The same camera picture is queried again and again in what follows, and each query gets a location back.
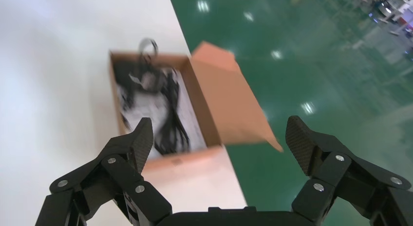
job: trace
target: cardboard box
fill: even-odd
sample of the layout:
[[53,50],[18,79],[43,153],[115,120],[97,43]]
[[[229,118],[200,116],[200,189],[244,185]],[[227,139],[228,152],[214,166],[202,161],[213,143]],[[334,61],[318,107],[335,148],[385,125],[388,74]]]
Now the cardboard box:
[[[138,54],[111,52],[110,57],[110,77],[119,132],[126,134],[112,65],[119,60],[136,60]],[[148,160],[148,167],[207,157],[217,152],[221,144],[268,142],[282,151],[232,53],[203,42],[192,53],[192,57],[160,53],[154,63],[167,63],[181,72],[205,143],[208,148],[214,149]]]

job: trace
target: green epoxy floor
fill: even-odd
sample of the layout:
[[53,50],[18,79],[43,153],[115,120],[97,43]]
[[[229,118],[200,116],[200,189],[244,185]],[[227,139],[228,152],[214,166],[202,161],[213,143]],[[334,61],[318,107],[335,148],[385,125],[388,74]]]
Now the green epoxy floor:
[[[287,118],[413,182],[413,43],[359,0],[171,0],[192,51],[232,51],[284,147],[228,146],[249,206],[290,210],[308,177],[285,144]],[[311,111],[305,111],[310,105]],[[337,199],[323,225],[368,225]]]

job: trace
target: white table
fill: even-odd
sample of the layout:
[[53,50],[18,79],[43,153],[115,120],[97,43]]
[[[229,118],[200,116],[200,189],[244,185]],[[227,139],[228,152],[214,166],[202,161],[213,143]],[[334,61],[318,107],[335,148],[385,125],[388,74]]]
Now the white table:
[[[109,50],[136,50],[151,37],[162,52],[189,51],[170,0],[0,0],[0,21],[0,218],[5,226],[30,226],[51,182],[95,158],[118,134]],[[175,210],[243,207],[226,152],[190,168],[217,164],[199,175],[176,171],[176,183],[162,182],[164,172],[146,179]],[[203,197],[203,187],[214,194]],[[181,193],[192,201],[178,201]],[[88,223],[130,225],[112,202]]]

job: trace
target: black cable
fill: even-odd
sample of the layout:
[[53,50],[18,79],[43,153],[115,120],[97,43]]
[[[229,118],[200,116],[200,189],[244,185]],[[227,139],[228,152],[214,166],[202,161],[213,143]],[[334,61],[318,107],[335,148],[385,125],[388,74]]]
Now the black cable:
[[[153,55],[145,54],[144,49],[153,46]],[[124,109],[133,108],[134,92],[140,91],[147,94],[161,93],[165,96],[168,105],[166,120],[154,138],[154,146],[162,155],[189,152],[188,134],[179,119],[178,99],[179,84],[175,81],[175,69],[167,64],[153,64],[158,55],[158,46],[153,39],[145,38],[139,44],[139,53],[135,61],[120,61],[114,65],[116,82],[126,91]],[[167,74],[163,69],[171,69]],[[122,116],[125,126],[127,119]]]
[[[189,152],[188,134],[185,131],[177,112],[179,84],[173,79],[173,73],[168,73],[166,85],[162,88],[161,93],[165,96],[168,102],[168,115],[165,123],[155,136],[155,149],[162,155]],[[180,151],[178,151],[179,142],[181,143]]]

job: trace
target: floor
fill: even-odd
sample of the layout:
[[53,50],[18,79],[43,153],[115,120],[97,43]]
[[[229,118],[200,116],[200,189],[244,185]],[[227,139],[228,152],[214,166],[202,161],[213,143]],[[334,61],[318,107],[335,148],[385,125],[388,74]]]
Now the floor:
[[[285,152],[227,148],[249,206],[290,210],[307,180],[285,144],[299,115],[358,155],[413,181],[413,44],[359,0],[171,0],[189,50],[236,56]],[[368,225],[338,199],[323,225]]]
[[[0,21],[0,219],[33,226],[51,182],[118,135],[109,50],[135,52],[146,37],[189,50],[170,0],[0,0]],[[245,206],[225,151],[144,176],[175,212]],[[88,225],[130,223],[108,202]]]

